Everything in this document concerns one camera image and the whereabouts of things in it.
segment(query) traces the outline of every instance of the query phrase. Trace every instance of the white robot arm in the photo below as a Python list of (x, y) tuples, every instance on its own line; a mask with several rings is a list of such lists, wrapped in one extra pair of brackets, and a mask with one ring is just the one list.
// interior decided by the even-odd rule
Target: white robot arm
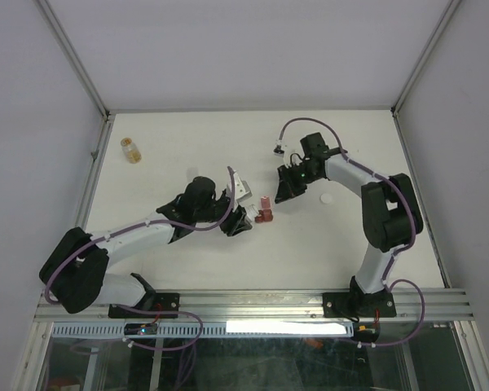
[[(231, 193), (235, 194), (237, 179), (248, 194), (245, 182), (240, 182), (236, 173), (231, 172), (231, 175)], [(69, 230), (39, 274), (47, 285), (47, 300), (52, 300), (48, 295), (51, 290), (70, 314), (92, 304), (152, 309), (156, 304), (156, 291), (140, 275), (113, 275), (107, 269), (144, 249), (173, 243), (192, 231), (208, 230), (197, 228), (198, 222), (218, 222), (227, 236), (250, 230), (252, 226), (246, 219), (245, 209), (234, 205), (234, 194), (228, 195), (225, 190), (216, 199), (215, 183), (197, 177), (184, 193), (143, 220), (90, 234), (80, 227)]]
[[(350, 318), (371, 317), (380, 307), (385, 309), (384, 316), (395, 316), (393, 305), (387, 310), (386, 303), (393, 302), (393, 298), (386, 289), (386, 280), (398, 249), (412, 238), (412, 227), (402, 200), (387, 182), (391, 181), (404, 197), (417, 234), (423, 229), (423, 221), (411, 179), (405, 174), (398, 174), (385, 181), (378, 180), (346, 160), (340, 148), (329, 149), (320, 133), (309, 134), (301, 140), (301, 145), (304, 151), (302, 161), (277, 169), (277, 204), (303, 194), (309, 183), (321, 178), (340, 183), (362, 200), (363, 230), (368, 239), (368, 249), (359, 271), (350, 281), (349, 294), (341, 295), (332, 303), (334, 312)], [(396, 204), (396, 207), (390, 209), (389, 203)]]

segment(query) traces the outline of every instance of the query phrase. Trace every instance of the metal frame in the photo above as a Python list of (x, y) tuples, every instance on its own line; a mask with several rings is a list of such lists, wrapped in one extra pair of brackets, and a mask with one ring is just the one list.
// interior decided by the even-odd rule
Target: metal frame
[(410, 391), (420, 391), (418, 385), (418, 379), (416, 378), (415, 365), (413, 363), (413, 357), (411, 355), (411, 350), (409, 349), (409, 344), (400, 345), (400, 355), (402, 356), (403, 366), (407, 374), (406, 381), (407, 386)]
[(393, 105), (392, 110), (394, 112), (399, 112), (402, 106), (404, 105), (404, 102), (406, 101), (406, 99), (409, 96), (409, 93), (415, 86), (418, 77), (422, 74), (422, 71), (424, 70), (424, 66), (429, 62), (431, 54), (434, 51), (434, 48), (437, 46), (440, 38), (446, 31), (447, 26), (451, 22), (452, 17), (456, 14), (456, 11), (458, 10), (461, 3), (462, 0), (450, 0), (449, 3), (446, 5), (446, 8), (444, 9), (442, 15), (440, 16), (437, 25), (434, 27), (434, 30), (430, 35), (430, 38), (425, 44), (424, 49), (421, 52), (421, 55), (418, 57), (418, 60), (415, 66), (413, 67), (411, 75), (409, 75), (409, 78), (406, 80), (406, 83), (404, 84), (404, 87), (400, 92), (399, 97), (397, 98), (395, 104)]
[(96, 192), (96, 187), (99, 181), (99, 173), (104, 164), (105, 153), (107, 152), (108, 141), (112, 133), (112, 125), (114, 124), (114, 115), (109, 115), (103, 121), (99, 132), (99, 139), (96, 149), (91, 153), (92, 162), (90, 164), (89, 174), (87, 175), (86, 184), (83, 189), (83, 194), (78, 205), (74, 226), (85, 227), (89, 218), (90, 208)]
[(86, 93), (89, 95), (90, 100), (92, 100), (92, 102), (95, 104), (101, 116), (106, 119), (108, 117), (108, 109), (105, 107), (105, 103), (101, 99), (101, 96), (99, 96), (94, 83), (90, 79), (89, 74), (80, 60), (80, 57), (78, 57), (78, 54), (68, 38), (67, 33), (62, 27), (58, 16), (56, 16), (48, 0), (33, 1), (40, 11), (40, 14), (42, 14), (43, 19), (46, 21), (49, 30), (52, 32), (53, 36), (58, 42), (59, 47), (63, 51), (69, 65), (76, 73), (78, 80), (85, 89)]
[(52, 328), (53, 322), (34, 322), (31, 325), (21, 365), (15, 374), (13, 390), (33, 391), (36, 389), (40, 375), (43, 372), (43, 363), (49, 348)]
[[(83, 85), (90, 99), (101, 113), (104, 123), (99, 136), (96, 151), (92, 153), (93, 161), (90, 172), (86, 180), (85, 189), (81, 202), (77, 210), (75, 219), (76, 225), (84, 226), (89, 216), (90, 207), (94, 198), (95, 188), (99, 180), (99, 173), (104, 161), (107, 150), (108, 140), (112, 131), (114, 116), (109, 116), (109, 110), (104, 101), (99, 96), (94, 83), (90, 79), (83, 63), (77, 52), (74, 50), (66, 32), (49, 0), (33, 0), (42, 17), (49, 26), (61, 50), (67, 58), (69, 64), (77, 75), (78, 80)], [(416, 188), (418, 200), (425, 216), (425, 223), (430, 233), (434, 251), (438, 259), (443, 281), (447, 287), (451, 286), (450, 279), (442, 263), (442, 258), (438, 254), (434, 235), (431, 230), (429, 219), (425, 212), (425, 206), (421, 197), (420, 186), (416, 180), (414, 165), (408, 153), (408, 147), (402, 135), (399, 124), (399, 111), (404, 105), (407, 97), (419, 79), (424, 67), (428, 63), (431, 54), (434, 52), (439, 40), (441, 39), (446, 27), (452, 20), (462, 0), (450, 0), (447, 4), (438, 24), (432, 32), (430, 39), (421, 52), (410, 77), (396, 100), (392, 112), (394, 113), (395, 125), (403, 147), (407, 164), (411, 170), (413, 184)], [(118, 110), (117, 112), (148, 112)], [(328, 289), (316, 289), (305, 291), (181, 291), (181, 308), (200, 315), (204, 320), (210, 322), (222, 322), (228, 319), (283, 319), (296, 320), (298, 322), (323, 322), (332, 319), (324, 319), (322, 309), (321, 294), (330, 292)], [(460, 356), (465, 358), (467, 371), (474, 389), (489, 390), (489, 362), (482, 347), (482, 342), (478, 334), (473, 313), (470, 309), (465, 292), (461, 289), (426, 289), (424, 291), (426, 299), (426, 322), (451, 322), (454, 323)], [(413, 290), (394, 291), (395, 306), (398, 317), (395, 319), (381, 319), (382, 322), (415, 322), (420, 313), (420, 303)], [(80, 314), (67, 314), (63, 308), (49, 306), (44, 300), (40, 302), (34, 322), (29, 333), (28, 343), (22, 357), (21, 365), (15, 376), (14, 390), (33, 390), (39, 381), (39, 376), (43, 371), (44, 359), (49, 349), (49, 338), (55, 322), (101, 322), (110, 324), (119, 322), (107, 317), (108, 308), (106, 306), (90, 307)], [(191, 319), (178, 319), (177, 322), (191, 322)], [(403, 349), (403, 360), (408, 370), (410, 368), (409, 354)], [(159, 366), (153, 368), (159, 374)], [(416, 388), (416, 383), (411, 381), (411, 389)]]
[[(206, 322), (226, 322), (230, 319), (276, 319), (297, 322), (331, 322), (324, 317), (322, 293), (347, 292), (345, 289), (316, 290), (250, 290), (250, 291), (178, 291), (181, 310), (192, 312)], [(467, 296), (462, 289), (427, 288), (425, 297), (426, 322), (474, 320)], [(412, 289), (395, 289), (396, 318), (382, 322), (415, 322), (421, 313), (421, 304)], [(68, 314), (59, 305), (42, 301), (34, 316), (35, 322), (119, 322), (108, 318), (107, 305), (92, 305), (79, 314)], [(195, 320), (180, 316), (181, 322)], [(360, 319), (370, 322), (372, 319)]]
[(483, 348), (476, 322), (454, 322), (460, 356), (465, 359), (468, 377), (475, 391), (489, 390), (489, 358)]
[(421, 185), (418, 181), (418, 177), (416, 176), (415, 165), (413, 164), (413, 160), (409, 153), (409, 147), (408, 144), (406, 143), (406, 139), (403, 136), (402, 128), (400, 127), (400, 123), (399, 123), (399, 114), (397, 112), (394, 112), (393, 114), (393, 121), (397, 129), (397, 134), (399, 135), (400, 145), (402, 146), (402, 150), (404, 152), (404, 157), (406, 159), (406, 163), (409, 168), (409, 173), (411, 174), (411, 180), (413, 182), (413, 187), (415, 188), (416, 199), (418, 200), (418, 204), (421, 207), (422, 217), (424, 218), (424, 225), (427, 229), (428, 235), (430, 236), (434, 255), (437, 258), (438, 268), (440, 269), (440, 274), (442, 276), (443, 284), (446, 288), (450, 288), (452, 287), (452, 282), (451, 279), (449, 278), (449, 274), (447, 273), (447, 268), (440, 255), (438, 245), (434, 239), (433, 227), (430, 224), (427, 208), (425, 207), (424, 199), (422, 198)]

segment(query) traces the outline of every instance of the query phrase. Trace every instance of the enclosure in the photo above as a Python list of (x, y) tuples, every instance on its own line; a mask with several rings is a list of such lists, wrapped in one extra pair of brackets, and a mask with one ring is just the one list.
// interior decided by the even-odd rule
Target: enclosure
[[(204, 328), (155, 319), (150, 337), (133, 336), (181, 349), (199, 334), (183, 352), (117, 339), (149, 318), (111, 319), (105, 305), (68, 314), (41, 298), (38, 271), (73, 226), (144, 218), (197, 175), (221, 191), (227, 165), (253, 193), (243, 206), (273, 199), (283, 159), (272, 150), (295, 117), (332, 126), (378, 173), (411, 177), (425, 229), (390, 281), (423, 292), (414, 338), (359, 349), (318, 332), (227, 332), (243, 319), (353, 327), (326, 317), (323, 294), (359, 269), (363, 215), (326, 181), (251, 232), (195, 233), (109, 269), (200, 316)], [(300, 122), (287, 151), (314, 132), (336, 146)], [(382, 342), (421, 316), (405, 285), (390, 304)], [(0, 389), (64, 386), (488, 390), (489, 0), (0, 2)]]

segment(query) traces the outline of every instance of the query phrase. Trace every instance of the purple cable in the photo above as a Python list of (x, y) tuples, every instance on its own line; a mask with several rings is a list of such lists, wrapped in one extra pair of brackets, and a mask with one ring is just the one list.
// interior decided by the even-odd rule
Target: purple cable
[[(414, 338), (416, 336), (416, 334), (418, 334), (418, 332), (422, 328), (422, 324), (424, 324), (424, 317), (425, 317), (425, 298), (424, 298), (424, 293), (422, 293), (422, 291), (418, 287), (418, 285), (416, 285), (415, 283), (413, 283), (412, 281), (410, 281), (408, 279), (396, 279), (390, 285), (390, 288), (389, 288), (390, 292), (393, 290), (393, 287), (397, 283), (408, 283), (408, 284), (412, 285), (416, 289), (416, 292), (418, 293), (418, 296), (421, 299), (421, 316), (418, 319), (418, 323), (416, 324), (415, 329), (412, 332), (410, 332), (407, 336), (405, 336), (402, 340), (396, 340), (394, 342), (384, 342), (384, 343), (381, 343), (381, 344), (374, 344), (375, 346), (380, 346), (382, 348), (384, 348), (384, 347), (387, 348), (387, 347), (390, 347), (390, 346), (396, 346), (396, 345), (405, 344), (406, 342), (408, 342), (409, 340), (411, 340), (412, 338)], [(354, 340), (344, 340), (344, 341), (350, 342), (350, 343), (356, 344), (356, 345), (359, 344), (359, 342), (354, 341)], [(369, 344), (367, 342), (360, 342), (360, 345), (361, 346), (367, 346), (367, 347), (371, 347), (372, 346), (372, 344)]]
[[(218, 226), (220, 226), (227, 219), (228, 215), (233, 210), (233, 208), (234, 208), (234, 202), (235, 202), (235, 198), (236, 198), (236, 181), (234, 179), (234, 170), (230, 166), (228, 166), (227, 169), (228, 169), (228, 173), (230, 174), (230, 184), (231, 184), (230, 204), (228, 205), (228, 208), (227, 208), (226, 212), (223, 214), (223, 216), (217, 222), (215, 222), (213, 225), (206, 226), (206, 227), (189, 226), (189, 225), (183, 224), (181, 222), (174, 222), (172, 220), (166, 220), (166, 219), (151, 220), (150, 221), (150, 225), (170, 224), (171, 226), (179, 226), (181, 228), (186, 228), (186, 229), (191, 230), (191, 231), (201, 231), (201, 232), (203, 232), (203, 231), (210, 231), (210, 230), (213, 230), (214, 228), (217, 228)], [(127, 228), (123, 228), (122, 230), (113, 232), (111, 234), (111, 238), (115, 238), (115, 237), (117, 237), (119, 235), (123, 235), (123, 234), (125, 234), (127, 232), (130, 232), (132, 230), (136, 230), (136, 229), (141, 228), (142, 226), (146, 226), (146, 225), (147, 225), (146, 222), (140, 222), (138, 224), (134, 224), (133, 226), (128, 226)], [(76, 250), (74, 253), (72, 253), (71, 255), (69, 255), (67, 257), (67, 259), (65, 259), (65, 261), (63, 261), (56, 268), (55, 272), (51, 275), (51, 277), (47, 281), (46, 289), (45, 289), (45, 292), (43, 293), (43, 296), (45, 297), (45, 299), (46, 299), (46, 301), (48, 303), (53, 304), (53, 305), (59, 303), (59, 301), (51, 299), (51, 296), (50, 296), (49, 293), (51, 291), (52, 284), (56, 280), (56, 277), (58, 277), (58, 275), (65, 268), (65, 266), (67, 266), (69, 263), (71, 263), (72, 261), (74, 261), (74, 259), (78, 255), (80, 255), (81, 253), (83, 253), (89, 247), (92, 247), (95, 244), (101, 243), (103, 241), (105, 241), (105, 238), (104, 237), (100, 237), (98, 239), (91, 240), (89, 243), (85, 244), (84, 246), (81, 246), (78, 250)]]
[(404, 207), (404, 210), (406, 211), (406, 215), (407, 215), (407, 218), (409, 219), (409, 222), (411, 224), (411, 238), (409, 240), (409, 243), (406, 244), (404, 247), (402, 248), (397, 248), (393, 254), (391, 254), (391, 259), (390, 261), (388, 262), (388, 266), (385, 268), (384, 270), (384, 274), (382, 275), (382, 280), (383, 281), (386, 281), (387, 280), (387, 276), (388, 274), (390, 273), (390, 270), (391, 268), (393, 267), (393, 264), (395, 262), (395, 257), (397, 255), (399, 255), (402, 251), (406, 251), (408, 249), (410, 249), (411, 247), (413, 247), (413, 245), (415, 244), (415, 239), (416, 239), (416, 227), (415, 227), (415, 219), (413, 218), (413, 215), (411, 213), (411, 209), (409, 208), (409, 204), (408, 202), (406, 201), (406, 198), (404, 197), (404, 195), (402, 194), (402, 192), (399, 190), (398, 187), (396, 187), (396, 185), (394, 183), (392, 183), (388, 178), (380, 175), (380, 174), (377, 174), (375, 173), (372, 169), (366, 167), (365, 165), (361, 165), (358, 161), (355, 161), (353, 159), (350, 159), (346, 153), (346, 150), (344, 149), (344, 147), (342, 146), (342, 142), (341, 142), (341, 139), (339, 138), (337, 132), (335, 130), (333, 130), (333, 128), (326, 124), (325, 122), (322, 122), (320, 120), (317, 120), (315, 118), (310, 118), (308, 116), (300, 116), (298, 118), (293, 118), (292, 120), (286, 122), (283, 126), (283, 129), (281, 129), (280, 131), (280, 135), (279, 135), (279, 141), (282, 141), (283, 137), (284, 137), (284, 132), (286, 131), (286, 128), (292, 124), (293, 122), (297, 122), (297, 121), (309, 121), (309, 122), (314, 122), (316, 124), (319, 124), (319, 125), (322, 125), (324, 128), (328, 129), (330, 132), (332, 132), (333, 134), (333, 137), (335, 137), (335, 140), (337, 141), (337, 145), (339, 147), (339, 150), (341, 151), (341, 156), (342, 158), (344, 158), (344, 160), (347, 162), (347, 163), (350, 163), (352, 165), (354, 165), (355, 167), (357, 167), (358, 169), (361, 169), (363, 170), (365, 173), (369, 174), (369, 175), (372, 175), (374, 178), (378, 179), (378, 180), (381, 180), (383, 181), (384, 183), (386, 183), (389, 187), (391, 187), (391, 190), (393, 190), (395, 192), (395, 194), (397, 195), (397, 197), (399, 198), (400, 202), (402, 203), (402, 206)]
[(176, 346), (175, 348), (153, 348), (151, 346), (146, 346), (143, 344), (140, 344), (138, 342), (135, 342), (134, 340), (131, 340), (129, 338), (126, 338), (132, 345), (138, 346), (139, 348), (143, 348), (146, 350), (151, 350), (153, 352), (176, 352), (178, 350), (183, 350), (186, 349), (188, 346), (194, 345), (201, 337), (201, 334), (203, 334), (203, 329), (205, 328), (203, 321), (199, 316), (196, 314), (193, 314), (192, 312), (187, 312), (187, 311), (143, 311), (143, 310), (137, 310), (135, 308), (129, 307), (127, 305), (119, 305), (120, 308), (122, 308), (125, 311), (130, 311), (134, 312), (135, 314), (141, 314), (141, 315), (186, 315), (191, 318), (194, 318), (198, 323), (199, 323), (199, 331), (197, 332), (196, 336), (189, 340), (185, 345), (181, 346)]
[[(192, 345), (192, 349), (190, 350), (190, 354), (188, 355), (187, 361), (185, 363), (183, 363), (184, 352), (185, 350), (182, 350), (181, 357), (179, 358), (179, 369), (176, 381), (174, 383), (174, 391), (179, 390), (179, 388), (187, 382), (187, 380), (190, 378), (190, 375), (192, 374), (192, 371), (194, 370), (194, 367), (196, 366), (196, 345)], [(183, 375), (183, 371), (188, 366), (188, 364), (190, 364), (188, 372), (186, 375)]]

